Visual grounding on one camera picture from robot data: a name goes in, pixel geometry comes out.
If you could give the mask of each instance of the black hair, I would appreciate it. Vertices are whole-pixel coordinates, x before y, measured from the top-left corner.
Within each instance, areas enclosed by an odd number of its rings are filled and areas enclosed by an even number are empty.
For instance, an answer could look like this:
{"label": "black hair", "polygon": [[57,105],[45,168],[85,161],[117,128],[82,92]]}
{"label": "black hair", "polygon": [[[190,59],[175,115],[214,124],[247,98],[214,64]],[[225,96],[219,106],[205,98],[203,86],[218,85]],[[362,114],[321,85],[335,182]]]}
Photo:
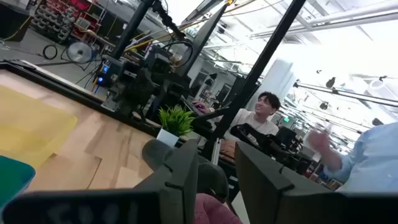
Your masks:
{"label": "black hair", "polygon": [[263,96],[265,96],[265,97],[267,98],[269,104],[271,105],[271,107],[272,107],[273,109],[279,110],[279,108],[280,108],[280,101],[279,101],[279,99],[278,99],[278,96],[276,96],[276,95],[273,94],[273,93],[267,92],[267,91],[265,91],[264,93],[261,93],[261,94],[259,95],[259,99],[260,99],[261,97],[263,97]]}

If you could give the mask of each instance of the blue light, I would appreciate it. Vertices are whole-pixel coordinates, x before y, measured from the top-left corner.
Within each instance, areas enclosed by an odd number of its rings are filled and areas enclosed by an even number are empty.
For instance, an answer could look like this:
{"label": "blue light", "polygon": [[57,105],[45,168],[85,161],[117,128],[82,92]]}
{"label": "blue light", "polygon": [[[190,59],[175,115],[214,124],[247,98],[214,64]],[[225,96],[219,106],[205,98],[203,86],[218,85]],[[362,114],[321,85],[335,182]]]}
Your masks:
{"label": "blue light", "polygon": [[103,73],[106,73],[106,72],[108,71],[108,69],[109,69],[109,67],[106,66],[106,65],[104,65],[104,68],[102,69],[102,72],[103,72]]}

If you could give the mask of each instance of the green plant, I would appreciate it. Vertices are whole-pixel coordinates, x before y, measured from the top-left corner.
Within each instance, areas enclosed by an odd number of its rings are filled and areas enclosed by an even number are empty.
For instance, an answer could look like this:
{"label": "green plant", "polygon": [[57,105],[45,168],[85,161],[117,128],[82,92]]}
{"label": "green plant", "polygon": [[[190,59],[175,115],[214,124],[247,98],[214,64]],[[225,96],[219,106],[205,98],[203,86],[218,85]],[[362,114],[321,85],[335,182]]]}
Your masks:
{"label": "green plant", "polygon": [[164,110],[161,108],[159,113],[162,128],[176,136],[184,136],[188,134],[191,129],[191,122],[193,121],[192,112],[185,112],[179,106],[174,106]]}

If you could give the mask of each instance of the green mat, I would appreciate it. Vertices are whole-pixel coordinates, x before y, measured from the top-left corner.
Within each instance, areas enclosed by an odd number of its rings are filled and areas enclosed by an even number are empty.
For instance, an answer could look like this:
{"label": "green mat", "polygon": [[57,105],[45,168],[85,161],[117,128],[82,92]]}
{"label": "green mat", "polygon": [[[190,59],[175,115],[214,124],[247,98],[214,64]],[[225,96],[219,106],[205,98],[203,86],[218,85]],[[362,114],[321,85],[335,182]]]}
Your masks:
{"label": "green mat", "polygon": [[0,156],[0,212],[29,186],[34,175],[35,170],[30,165]]}

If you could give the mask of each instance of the light blue shirt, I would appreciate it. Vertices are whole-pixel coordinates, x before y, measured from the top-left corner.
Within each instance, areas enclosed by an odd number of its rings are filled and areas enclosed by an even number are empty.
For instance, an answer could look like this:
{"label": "light blue shirt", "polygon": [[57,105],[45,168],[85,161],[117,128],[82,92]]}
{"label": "light blue shirt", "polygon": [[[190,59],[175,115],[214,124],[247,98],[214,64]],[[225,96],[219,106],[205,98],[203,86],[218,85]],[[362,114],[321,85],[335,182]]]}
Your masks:
{"label": "light blue shirt", "polygon": [[326,175],[345,182],[338,191],[398,192],[398,123],[366,131],[341,161],[341,170],[324,168]]}

